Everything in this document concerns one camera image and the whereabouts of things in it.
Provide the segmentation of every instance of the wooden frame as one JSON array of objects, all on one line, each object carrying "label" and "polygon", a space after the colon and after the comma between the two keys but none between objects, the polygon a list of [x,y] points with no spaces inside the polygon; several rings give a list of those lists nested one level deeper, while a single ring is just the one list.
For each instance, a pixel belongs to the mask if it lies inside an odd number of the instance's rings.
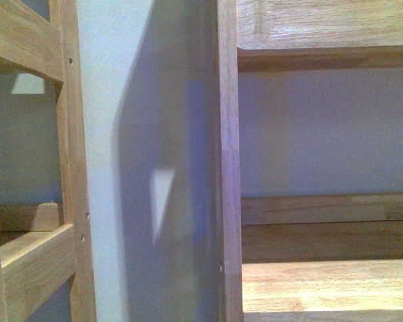
[{"label": "wooden frame", "polygon": [[25,321],[67,280],[72,322],[97,320],[76,1],[49,4],[51,23],[18,0],[0,1],[0,72],[56,83],[63,191],[62,207],[0,205],[0,322]]},{"label": "wooden frame", "polygon": [[[239,72],[403,67],[403,2],[236,9]],[[242,198],[242,223],[245,322],[403,321],[403,193]]]},{"label": "wooden frame", "polygon": [[218,76],[220,110],[217,115],[218,239],[220,248],[220,321],[240,322],[242,310],[242,254],[240,222],[240,152],[236,1],[218,0]]},{"label": "wooden frame", "polygon": [[238,0],[240,72],[403,67],[403,1]]}]

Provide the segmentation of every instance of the white wall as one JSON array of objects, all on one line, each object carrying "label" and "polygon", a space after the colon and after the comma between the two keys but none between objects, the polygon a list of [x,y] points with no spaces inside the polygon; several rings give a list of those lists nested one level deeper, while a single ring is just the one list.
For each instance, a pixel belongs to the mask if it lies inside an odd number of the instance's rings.
[{"label": "white wall", "polygon": [[218,320],[208,2],[78,1],[99,321]]},{"label": "white wall", "polygon": [[403,191],[403,68],[239,82],[243,196]]}]

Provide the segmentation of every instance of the light patch on wall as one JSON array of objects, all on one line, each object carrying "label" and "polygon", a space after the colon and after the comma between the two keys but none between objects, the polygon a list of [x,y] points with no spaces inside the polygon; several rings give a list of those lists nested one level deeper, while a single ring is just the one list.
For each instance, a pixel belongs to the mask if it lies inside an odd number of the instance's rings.
[{"label": "light patch on wall", "polygon": [[45,80],[32,74],[18,74],[12,87],[12,94],[44,94]]},{"label": "light patch on wall", "polygon": [[155,244],[163,227],[175,170],[157,169],[150,178],[152,241]]}]

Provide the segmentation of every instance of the wooden shelving unit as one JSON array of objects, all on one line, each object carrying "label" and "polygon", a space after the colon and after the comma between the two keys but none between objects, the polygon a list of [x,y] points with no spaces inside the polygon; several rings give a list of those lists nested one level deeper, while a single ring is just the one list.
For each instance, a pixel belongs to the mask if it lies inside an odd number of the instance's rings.
[{"label": "wooden shelving unit", "polygon": [[[239,72],[403,67],[403,1],[237,1]],[[245,322],[403,321],[403,193],[242,199]]]},{"label": "wooden shelving unit", "polygon": [[238,0],[239,71],[403,67],[403,1]]},{"label": "wooden shelving unit", "polygon": [[96,321],[76,1],[49,8],[50,22],[0,1],[0,74],[21,70],[56,85],[63,191],[62,205],[0,205],[0,322],[25,321],[66,281],[72,321]]}]

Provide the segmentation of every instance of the wooden shelf board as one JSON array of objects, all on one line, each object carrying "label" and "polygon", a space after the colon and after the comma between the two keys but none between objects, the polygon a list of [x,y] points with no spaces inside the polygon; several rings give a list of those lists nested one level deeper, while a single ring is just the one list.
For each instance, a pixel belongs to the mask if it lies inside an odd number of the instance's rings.
[{"label": "wooden shelf board", "polygon": [[0,235],[7,315],[23,322],[75,273],[75,228]]},{"label": "wooden shelf board", "polygon": [[243,226],[242,260],[245,322],[403,321],[403,221]]},{"label": "wooden shelf board", "polygon": [[245,315],[266,321],[284,312],[403,311],[403,260],[244,264],[242,276]]},{"label": "wooden shelf board", "polygon": [[403,193],[242,198],[243,225],[403,220]]},{"label": "wooden shelf board", "polygon": [[60,32],[21,1],[0,1],[0,72],[15,67],[62,82]]},{"label": "wooden shelf board", "polygon": [[239,72],[403,67],[403,48],[238,50]]},{"label": "wooden shelf board", "polygon": [[403,1],[238,0],[247,50],[403,46]]},{"label": "wooden shelf board", "polygon": [[239,72],[403,67],[403,1],[238,0]]},{"label": "wooden shelf board", "polygon": [[403,221],[242,227],[244,263],[403,258]]}]

